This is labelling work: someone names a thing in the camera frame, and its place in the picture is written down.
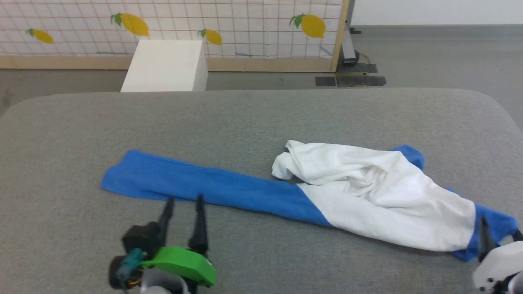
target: blue fabric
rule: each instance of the blue fabric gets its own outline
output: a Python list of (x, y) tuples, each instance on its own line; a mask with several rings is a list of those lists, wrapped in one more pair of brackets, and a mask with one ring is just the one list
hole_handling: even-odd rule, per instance
[[(401, 153), (403, 153), (403, 155), (408, 159), (408, 161), (410, 161), (410, 163), (423, 170), (425, 160), (423, 158), (423, 155), (416, 149), (408, 145), (403, 145), (393, 148), (391, 149), (391, 151), (401, 151)], [(451, 187), (447, 187), (446, 189), (457, 194), (457, 192), (454, 191)], [(518, 222), (515, 218), (502, 212), (486, 208), (476, 203), (474, 205), (476, 207), (476, 220), (474, 232), (472, 233), (472, 237), (470, 238), (469, 246), (467, 246), (467, 248), (465, 249), (453, 251), (450, 253), (453, 256), (464, 261), (470, 261), (476, 258), (479, 254), (479, 224), (482, 217), (484, 217), (487, 220), (490, 226), (492, 239), (496, 243), (501, 242), (501, 240), (506, 236), (514, 235), (516, 233), (516, 230), (518, 229)]]
[(168, 195), (332, 227), (297, 186), (219, 168), (207, 168), (131, 150), (109, 168), (101, 187), (137, 198), (165, 200)]

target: yellow lemon decoration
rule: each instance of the yellow lemon decoration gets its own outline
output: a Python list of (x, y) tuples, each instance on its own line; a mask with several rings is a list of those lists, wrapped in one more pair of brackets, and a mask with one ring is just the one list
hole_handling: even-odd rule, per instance
[(149, 36), (149, 27), (141, 18), (136, 15), (129, 13), (117, 13), (115, 15), (111, 15), (111, 23), (113, 19), (119, 27), (121, 27), (123, 24), (123, 26), (128, 31), (137, 36)]
[(207, 36), (207, 40), (211, 44), (215, 44), (215, 45), (222, 44), (222, 36), (220, 36), (220, 34), (217, 31), (203, 29), (201, 31), (198, 31), (197, 35), (201, 35), (202, 37)]
[(47, 44), (54, 44), (53, 38), (46, 32), (36, 29), (28, 29), (26, 30), (26, 33), (31, 35), (31, 37), (37, 38), (38, 40), (47, 43)]
[(301, 28), (303, 29), (305, 35), (313, 38), (323, 38), (323, 34), (325, 33), (325, 23), (321, 18), (312, 14), (302, 13), (300, 15), (291, 17), (289, 26), (291, 25), (292, 21), (294, 21), (296, 28), (298, 28), (301, 24)]

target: white block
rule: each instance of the white block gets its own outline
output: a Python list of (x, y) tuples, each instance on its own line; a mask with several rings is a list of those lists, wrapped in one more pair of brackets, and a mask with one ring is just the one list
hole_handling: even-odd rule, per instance
[(140, 40), (120, 92), (205, 91), (202, 41)]

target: gray floor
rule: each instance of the gray floor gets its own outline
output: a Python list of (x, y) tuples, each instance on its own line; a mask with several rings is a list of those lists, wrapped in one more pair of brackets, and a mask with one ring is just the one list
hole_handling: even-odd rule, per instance
[[(496, 99), (523, 129), (523, 38), (358, 37), (355, 48), (377, 64), (386, 87), (461, 88)], [(0, 71), (0, 115), (42, 95), (117, 92), (124, 71)], [(315, 89), (309, 73), (210, 73), (208, 90)]]

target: gray tabletop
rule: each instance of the gray tabletop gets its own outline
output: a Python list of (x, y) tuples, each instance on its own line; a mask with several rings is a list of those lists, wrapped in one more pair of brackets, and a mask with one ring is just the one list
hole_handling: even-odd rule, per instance
[[(0, 118), (0, 292), (115, 293), (119, 239), (161, 201), (99, 188), (129, 149), (270, 178), (288, 139), (410, 144), (462, 197), (523, 219), (523, 135), (489, 97), (446, 89), (55, 95)], [(202, 293), (477, 293), (476, 261), (267, 214), (207, 207), (218, 283)], [(168, 245), (185, 246), (178, 202)]]

